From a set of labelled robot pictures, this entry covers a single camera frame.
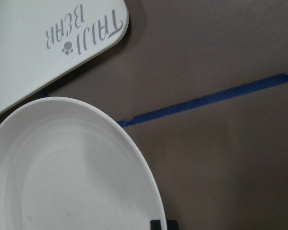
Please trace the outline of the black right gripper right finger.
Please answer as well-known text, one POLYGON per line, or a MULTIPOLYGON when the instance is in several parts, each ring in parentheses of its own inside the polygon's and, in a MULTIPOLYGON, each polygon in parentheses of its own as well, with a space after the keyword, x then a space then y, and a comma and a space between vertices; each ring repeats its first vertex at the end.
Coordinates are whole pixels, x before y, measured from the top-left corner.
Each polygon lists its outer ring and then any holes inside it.
POLYGON ((167 230, 178 230, 178 222, 176 220, 167 219, 167 230))

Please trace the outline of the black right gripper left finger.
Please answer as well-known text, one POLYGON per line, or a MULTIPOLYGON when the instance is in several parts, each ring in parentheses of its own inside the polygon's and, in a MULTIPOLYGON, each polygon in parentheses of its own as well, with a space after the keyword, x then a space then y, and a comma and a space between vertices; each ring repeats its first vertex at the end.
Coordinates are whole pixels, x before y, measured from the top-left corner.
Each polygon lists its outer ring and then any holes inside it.
POLYGON ((161 230, 160 220, 151 220, 150 221, 150 230, 161 230))

